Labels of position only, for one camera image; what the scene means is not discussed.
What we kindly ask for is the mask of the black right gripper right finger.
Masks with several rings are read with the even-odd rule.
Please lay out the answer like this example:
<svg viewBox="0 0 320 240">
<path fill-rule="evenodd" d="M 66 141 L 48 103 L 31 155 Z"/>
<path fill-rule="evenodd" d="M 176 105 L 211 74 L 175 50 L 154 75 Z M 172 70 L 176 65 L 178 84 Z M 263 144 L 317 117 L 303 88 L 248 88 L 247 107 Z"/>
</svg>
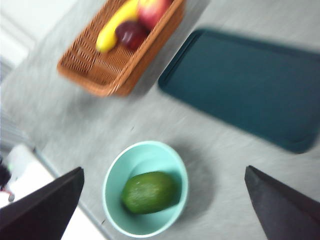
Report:
<svg viewBox="0 0 320 240">
<path fill-rule="evenodd" d="M 269 240 L 318 240 L 320 203 L 249 165 L 245 184 Z"/>
</svg>

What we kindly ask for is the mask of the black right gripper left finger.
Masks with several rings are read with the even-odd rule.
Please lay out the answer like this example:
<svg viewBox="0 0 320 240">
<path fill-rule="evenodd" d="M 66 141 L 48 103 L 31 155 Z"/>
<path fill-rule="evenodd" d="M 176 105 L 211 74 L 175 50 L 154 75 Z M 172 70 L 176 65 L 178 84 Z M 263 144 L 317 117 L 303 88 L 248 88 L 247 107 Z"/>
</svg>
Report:
<svg viewBox="0 0 320 240">
<path fill-rule="evenodd" d="M 2 240 L 60 240 L 77 208 L 84 170 L 77 167 L 0 209 Z"/>
</svg>

